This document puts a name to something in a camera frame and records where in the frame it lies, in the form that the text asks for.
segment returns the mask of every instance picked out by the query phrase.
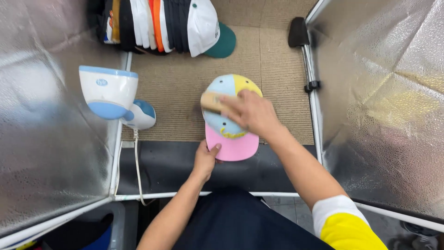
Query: bubble wrap insulation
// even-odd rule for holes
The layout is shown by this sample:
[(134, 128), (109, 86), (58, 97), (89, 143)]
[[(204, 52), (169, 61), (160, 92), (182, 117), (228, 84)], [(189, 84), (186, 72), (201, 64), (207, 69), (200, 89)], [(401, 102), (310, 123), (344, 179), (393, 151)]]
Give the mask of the bubble wrap insulation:
[(331, 1), (308, 29), (324, 166), (353, 198), (443, 219), (444, 1)]
[(86, 105), (79, 65), (120, 67), (86, 0), (0, 1), (0, 237), (108, 196), (117, 122)]

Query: green cap brim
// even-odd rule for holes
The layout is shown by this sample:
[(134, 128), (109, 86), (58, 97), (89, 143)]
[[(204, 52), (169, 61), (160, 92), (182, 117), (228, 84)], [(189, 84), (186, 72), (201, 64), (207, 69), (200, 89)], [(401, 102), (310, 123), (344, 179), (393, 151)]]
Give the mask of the green cap brim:
[(219, 22), (220, 37), (218, 42), (204, 52), (205, 55), (215, 58), (225, 58), (231, 55), (236, 47), (236, 35), (225, 24)]

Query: beige carpet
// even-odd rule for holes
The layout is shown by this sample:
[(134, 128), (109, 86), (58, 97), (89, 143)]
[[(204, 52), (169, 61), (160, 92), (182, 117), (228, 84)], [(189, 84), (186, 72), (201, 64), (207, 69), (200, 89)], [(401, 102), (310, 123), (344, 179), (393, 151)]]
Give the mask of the beige carpet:
[[(281, 122), (302, 144), (313, 144), (305, 71), (300, 48), (289, 48), (290, 21), (305, 17), (317, 0), (212, 0), (219, 20), (236, 34), (226, 59), (172, 52), (167, 56), (133, 55), (139, 74), (136, 98), (150, 102), (157, 122), (139, 131), (140, 140), (200, 141), (205, 137), (200, 96), (217, 76), (251, 79), (273, 102)], [(124, 126), (122, 139), (132, 140)]]

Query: person's right hand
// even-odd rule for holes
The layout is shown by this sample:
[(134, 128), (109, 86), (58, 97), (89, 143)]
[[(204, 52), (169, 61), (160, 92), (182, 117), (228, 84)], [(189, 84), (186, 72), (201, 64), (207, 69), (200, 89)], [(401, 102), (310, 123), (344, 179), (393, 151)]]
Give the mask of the person's right hand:
[(221, 103), (232, 109), (223, 110), (222, 116), (228, 117), (242, 128), (266, 140), (282, 127), (269, 100), (247, 89), (239, 91), (238, 97), (237, 99), (219, 97)]

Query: navy pants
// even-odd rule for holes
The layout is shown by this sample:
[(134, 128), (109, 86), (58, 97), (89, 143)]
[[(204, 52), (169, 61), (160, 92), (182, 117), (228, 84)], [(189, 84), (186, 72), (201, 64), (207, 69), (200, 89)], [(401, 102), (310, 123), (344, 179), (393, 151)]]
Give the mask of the navy pants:
[(173, 249), (333, 249), (240, 189), (199, 199)]

